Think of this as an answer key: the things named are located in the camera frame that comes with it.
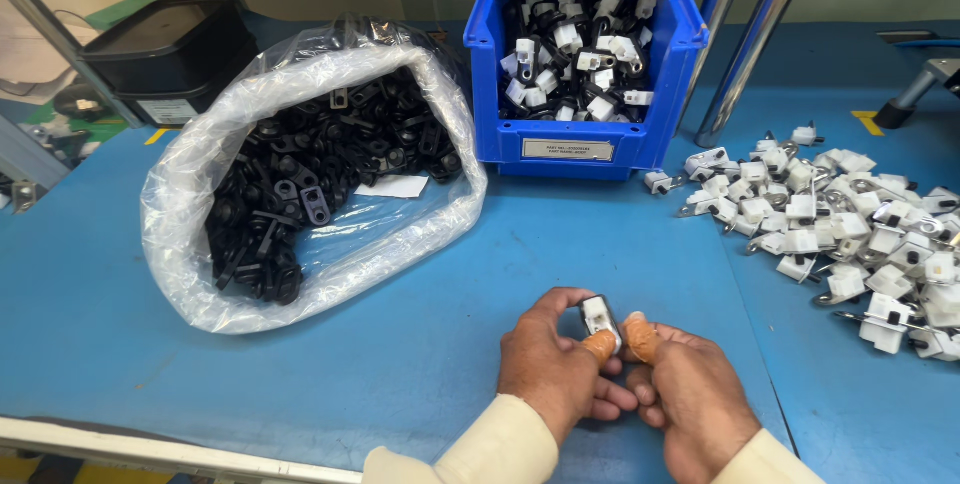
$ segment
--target yellow floor marking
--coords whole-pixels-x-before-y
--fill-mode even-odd
[[[23,460],[13,456],[0,457],[0,482],[26,482],[37,470],[41,458]]]
[[[874,117],[877,116],[877,111],[850,111],[850,114],[860,119],[863,127],[867,129],[870,135],[876,135],[877,137],[886,135],[886,133],[883,133],[880,127],[874,123]]]
[[[174,130],[173,127],[162,127],[158,129],[156,133],[154,133],[152,137],[150,137],[150,139],[147,139],[147,142],[144,143],[144,145],[153,145],[158,141],[158,139],[161,138],[163,134],[166,134],[167,132],[172,132],[173,130]]]
[[[152,472],[118,466],[83,464],[73,484],[167,484],[172,472]]]

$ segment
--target vertical metal pole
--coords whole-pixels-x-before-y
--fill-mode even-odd
[[[727,20],[727,13],[730,12],[730,5],[734,0],[703,0],[701,14],[706,19],[706,27],[710,31],[710,36],[706,38],[706,47],[701,48],[697,53],[697,61],[693,65],[693,74],[690,76],[690,85],[686,87],[686,97],[683,99],[683,108],[679,110],[677,128],[674,129],[674,136],[680,131],[680,124],[684,122],[684,115],[687,113],[687,107],[690,105],[690,99],[693,98],[693,91],[697,88],[697,80],[700,79],[700,72],[704,71],[704,63],[707,62],[707,55],[714,48],[714,41],[717,39],[717,33],[724,21]]]
[[[790,0],[759,0],[757,3],[750,23],[747,24],[747,29],[743,33],[743,39],[740,40],[733,60],[726,69],[726,75],[720,82],[720,88],[713,97],[710,109],[706,112],[706,117],[697,132],[695,139],[697,145],[706,149],[716,146],[720,134],[723,133],[727,121],[737,107],[740,94],[747,86],[750,73],[754,71],[754,66],[760,60],[770,36],[780,24],[789,4]]]
[[[77,38],[66,29],[59,19],[43,3],[42,0],[9,0],[13,7],[20,12],[27,21],[30,21],[47,41],[77,70],[83,78],[95,88],[103,99],[113,107],[118,115],[124,118],[132,128],[143,127],[137,113],[130,110],[126,103],[114,97],[114,91],[87,62],[79,60],[77,55],[83,47]]]

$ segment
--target white paper slip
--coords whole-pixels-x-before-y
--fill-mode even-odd
[[[357,191],[353,193],[371,197],[413,199],[414,197],[419,197],[424,192],[427,180],[428,178],[426,176],[387,174],[380,176],[375,186],[370,187],[366,184],[360,184]]]

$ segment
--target black container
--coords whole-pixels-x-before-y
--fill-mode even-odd
[[[217,100],[217,96],[257,57],[257,41],[251,37],[246,45],[234,54],[233,61],[224,66],[217,76],[198,88],[180,92],[154,92],[150,94],[115,92],[140,119],[163,128],[181,128],[190,118],[204,113]]]
[[[217,80],[254,36],[233,0],[157,0],[80,50],[114,91],[188,92]]]

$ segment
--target hand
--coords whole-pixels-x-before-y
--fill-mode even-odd
[[[666,340],[654,367],[627,376],[644,423],[662,429],[667,471],[679,484],[707,484],[761,430],[737,372],[716,343],[651,323]]]
[[[598,375],[594,355],[579,342],[557,334],[557,320],[570,306],[594,293],[586,289],[555,287],[520,316],[516,328],[500,340],[498,394],[511,394],[534,408],[559,447],[584,417],[614,421],[620,410],[637,409],[637,398]],[[617,357],[604,371],[617,375],[623,363]]]

